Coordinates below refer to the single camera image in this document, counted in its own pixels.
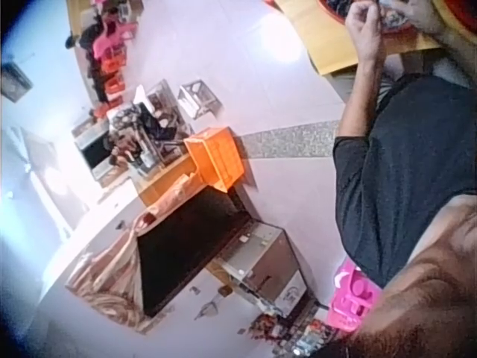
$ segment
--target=dark gray t-shirt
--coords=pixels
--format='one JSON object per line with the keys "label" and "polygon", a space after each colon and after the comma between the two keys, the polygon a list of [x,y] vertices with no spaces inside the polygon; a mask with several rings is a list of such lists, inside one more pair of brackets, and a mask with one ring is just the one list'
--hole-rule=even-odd
{"label": "dark gray t-shirt", "polygon": [[398,84],[369,137],[339,137],[336,221],[345,250],[384,287],[452,197],[477,193],[476,94],[440,78]]}

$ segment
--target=pink chair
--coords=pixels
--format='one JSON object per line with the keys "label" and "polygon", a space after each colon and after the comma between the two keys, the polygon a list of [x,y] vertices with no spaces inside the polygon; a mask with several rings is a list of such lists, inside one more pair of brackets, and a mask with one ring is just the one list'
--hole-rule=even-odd
{"label": "pink chair", "polygon": [[123,45],[125,40],[134,38],[134,35],[130,38],[126,38],[124,35],[128,32],[134,34],[137,29],[137,22],[130,22],[127,24],[121,24],[119,22],[115,23],[116,30],[113,34],[107,36],[107,24],[105,23],[103,33],[93,43],[92,50],[96,60],[99,60],[107,50],[118,45]]}
{"label": "pink chair", "polygon": [[336,290],[329,308],[329,325],[354,331],[374,306],[381,289],[346,258],[335,276]]}

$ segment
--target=orange box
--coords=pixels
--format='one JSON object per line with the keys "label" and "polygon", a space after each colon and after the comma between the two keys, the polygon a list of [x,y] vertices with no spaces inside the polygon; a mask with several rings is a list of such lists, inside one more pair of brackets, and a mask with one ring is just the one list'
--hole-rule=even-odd
{"label": "orange box", "polygon": [[207,185],[227,192],[244,174],[244,166],[229,128],[207,128],[184,142]]}

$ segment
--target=granite floor strip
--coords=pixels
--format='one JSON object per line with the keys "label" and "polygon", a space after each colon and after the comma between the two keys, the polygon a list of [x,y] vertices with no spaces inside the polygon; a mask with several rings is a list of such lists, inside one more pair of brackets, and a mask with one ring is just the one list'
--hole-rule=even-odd
{"label": "granite floor strip", "polygon": [[331,157],[338,121],[297,125],[236,137],[241,158]]}

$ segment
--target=pink container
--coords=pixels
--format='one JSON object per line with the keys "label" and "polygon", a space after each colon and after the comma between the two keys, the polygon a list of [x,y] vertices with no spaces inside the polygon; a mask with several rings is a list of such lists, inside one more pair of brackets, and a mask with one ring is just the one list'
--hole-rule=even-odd
{"label": "pink container", "polygon": [[335,286],[327,323],[352,332],[359,327],[374,306],[381,289],[368,279],[350,258],[346,258],[338,269]]}

